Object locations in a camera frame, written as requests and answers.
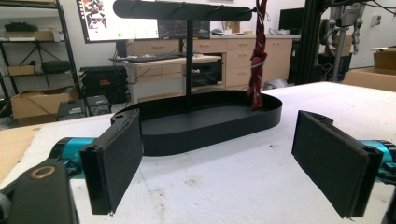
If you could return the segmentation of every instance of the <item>desk drawer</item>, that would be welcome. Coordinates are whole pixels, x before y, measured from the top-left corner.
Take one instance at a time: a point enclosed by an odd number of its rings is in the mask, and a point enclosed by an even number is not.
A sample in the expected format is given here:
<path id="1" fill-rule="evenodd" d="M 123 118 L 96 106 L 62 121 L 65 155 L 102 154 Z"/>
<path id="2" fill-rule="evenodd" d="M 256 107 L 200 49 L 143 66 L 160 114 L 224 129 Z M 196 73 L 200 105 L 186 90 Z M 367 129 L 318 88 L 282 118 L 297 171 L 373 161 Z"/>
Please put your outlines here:
<path id="1" fill-rule="evenodd" d="M 154 75 L 154 76 L 141 76 L 141 77 L 137 77 L 136 82 L 157 81 L 160 79 L 167 79 L 173 77 L 183 77 L 183 74 L 172 73 L 172 74 L 162 74 L 162 75 Z"/>
<path id="2" fill-rule="evenodd" d="M 182 96 L 183 91 L 174 91 L 174 92 L 168 92 L 165 94 L 159 94 L 159 95 L 154 95 L 154 96 L 148 96 L 148 97 L 142 97 L 137 99 L 139 103 L 146 102 L 146 101 L 152 101 L 152 100 L 159 100 L 159 99 L 164 99 L 164 98 L 170 98 L 170 97 L 177 97 L 177 96 Z"/>
<path id="3" fill-rule="evenodd" d="M 226 46 L 225 39 L 200 39 L 193 42 L 193 50 L 200 53 L 222 53 L 226 51 Z"/>
<path id="4" fill-rule="evenodd" d="M 180 65 L 167 65 L 163 67 L 152 67 L 152 68 L 136 68 L 136 75 L 138 77 L 149 77 L 166 74 L 181 73 L 182 69 Z"/>
<path id="5" fill-rule="evenodd" d="M 250 67 L 251 49 L 231 49 L 227 52 L 227 68 Z"/>
<path id="6" fill-rule="evenodd" d="M 227 49 L 251 49 L 253 51 L 255 39 L 228 39 Z"/>
<path id="7" fill-rule="evenodd" d="M 128 53 L 155 54 L 178 52 L 178 40 L 142 40 L 134 42 L 134 49 Z"/>
<path id="8" fill-rule="evenodd" d="M 226 87 L 240 86 L 240 85 L 248 86 L 249 81 L 250 81 L 249 67 L 227 69 L 226 80 L 225 80 Z"/>

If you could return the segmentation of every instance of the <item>black tray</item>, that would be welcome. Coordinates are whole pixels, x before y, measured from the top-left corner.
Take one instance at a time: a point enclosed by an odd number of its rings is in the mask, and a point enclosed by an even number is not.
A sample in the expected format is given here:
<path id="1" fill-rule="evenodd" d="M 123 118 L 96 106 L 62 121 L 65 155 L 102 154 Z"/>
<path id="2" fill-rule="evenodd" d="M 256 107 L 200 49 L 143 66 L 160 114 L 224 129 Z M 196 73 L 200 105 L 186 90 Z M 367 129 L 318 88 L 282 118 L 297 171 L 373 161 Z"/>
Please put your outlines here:
<path id="1" fill-rule="evenodd" d="M 280 122 L 282 102 L 266 94 L 262 98 L 264 106 L 256 111 L 251 111 L 246 91 L 166 98 L 122 111 L 140 110 L 145 156 L 168 156 L 275 127 Z"/>

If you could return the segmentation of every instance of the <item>computer monitor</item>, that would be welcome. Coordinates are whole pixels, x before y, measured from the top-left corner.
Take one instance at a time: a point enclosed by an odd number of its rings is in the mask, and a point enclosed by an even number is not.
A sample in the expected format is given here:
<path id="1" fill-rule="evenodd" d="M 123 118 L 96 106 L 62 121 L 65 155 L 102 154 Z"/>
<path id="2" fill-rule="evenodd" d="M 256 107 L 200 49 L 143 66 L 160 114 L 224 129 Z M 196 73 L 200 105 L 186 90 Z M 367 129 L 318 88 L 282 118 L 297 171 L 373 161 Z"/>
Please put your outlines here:
<path id="1" fill-rule="evenodd" d="M 115 0 L 77 0 L 85 43 L 158 38 L 157 20 L 122 19 L 113 10 Z"/>
<path id="2" fill-rule="evenodd" d="M 290 30 L 291 35 L 299 35 L 303 28 L 304 8 L 281 9 L 279 16 L 279 30 Z"/>
<path id="3" fill-rule="evenodd" d="M 158 20 L 160 39 L 186 39 L 187 22 L 179 20 Z M 194 39 L 210 38 L 210 21 L 194 21 L 192 36 Z"/>

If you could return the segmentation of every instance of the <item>red cloth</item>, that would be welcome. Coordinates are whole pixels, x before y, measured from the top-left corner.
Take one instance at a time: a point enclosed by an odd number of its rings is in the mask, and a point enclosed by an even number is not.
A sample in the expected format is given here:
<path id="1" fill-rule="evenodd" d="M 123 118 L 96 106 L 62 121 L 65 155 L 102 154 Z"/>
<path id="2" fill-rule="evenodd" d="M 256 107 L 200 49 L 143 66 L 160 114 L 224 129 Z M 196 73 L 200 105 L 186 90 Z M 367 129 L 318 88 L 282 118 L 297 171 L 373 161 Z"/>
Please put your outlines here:
<path id="1" fill-rule="evenodd" d="M 264 33 L 264 16 L 266 10 L 266 0 L 256 0 L 257 23 L 256 23 L 256 46 L 253 50 L 251 60 L 251 76 L 248 84 L 247 97 L 252 100 L 251 110 L 257 110 L 262 107 L 262 66 L 267 58 L 265 53 L 265 33 Z"/>

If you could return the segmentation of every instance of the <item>black case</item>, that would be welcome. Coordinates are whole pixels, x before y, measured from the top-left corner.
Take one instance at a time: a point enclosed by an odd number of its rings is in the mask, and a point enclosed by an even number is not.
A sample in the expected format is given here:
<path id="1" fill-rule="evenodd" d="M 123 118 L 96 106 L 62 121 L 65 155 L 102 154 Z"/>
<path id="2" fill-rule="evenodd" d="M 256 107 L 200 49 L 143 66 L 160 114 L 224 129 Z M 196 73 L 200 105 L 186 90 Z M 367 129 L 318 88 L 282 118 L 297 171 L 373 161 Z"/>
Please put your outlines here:
<path id="1" fill-rule="evenodd" d="M 363 217 L 383 153 L 332 126 L 332 119 L 299 111 L 292 155 L 340 217 Z"/>
<path id="2" fill-rule="evenodd" d="M 50 61 L 41 64 L 44 73 L 55 74 L 64 73 L 70 70 L 70 63 L 68 61 Z"/>
<path id="3" fill-rule="evenodd" d="M 28 24 L 26 22 L 12 22 L 4 25 L 8 32 L 33 32 L 38 31 L 36 25 Z"/>
<path id="4" fill-rule="evenodd" d="M 116 212 L 143 157 L 139 111 L 114 115 L 111 127 L 80 151 L 92 213 Z"/>

